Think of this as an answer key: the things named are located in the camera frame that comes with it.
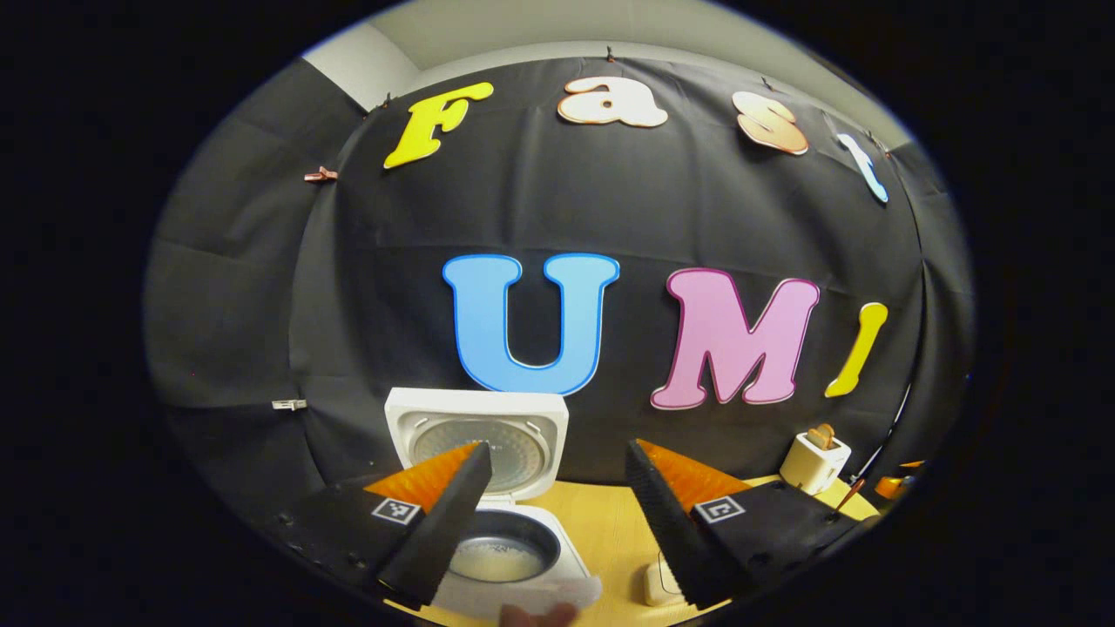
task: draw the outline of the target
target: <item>pink letter m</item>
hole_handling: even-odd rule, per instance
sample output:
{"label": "pink letter m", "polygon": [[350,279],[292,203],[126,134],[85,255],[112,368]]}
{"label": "pink letter m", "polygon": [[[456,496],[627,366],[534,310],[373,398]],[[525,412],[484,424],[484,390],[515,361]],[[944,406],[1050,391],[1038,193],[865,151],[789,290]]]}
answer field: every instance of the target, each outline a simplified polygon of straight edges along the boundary
{"label": "pink letter m", "polygon": [[700,386],[700,375],[706,359],[721,404],[739,392],[759,363],[758,376],[744,390],[745,403],[778,403],[794,395],[805,327],[821,300],[817,286],[802,279],[783,281],[754,328],[726,272],[678,270],[667,279],[666,289],[681,302],[681,324],[670,378],[650,396],[651,405],[689,409],[704,403],[708,393]]}

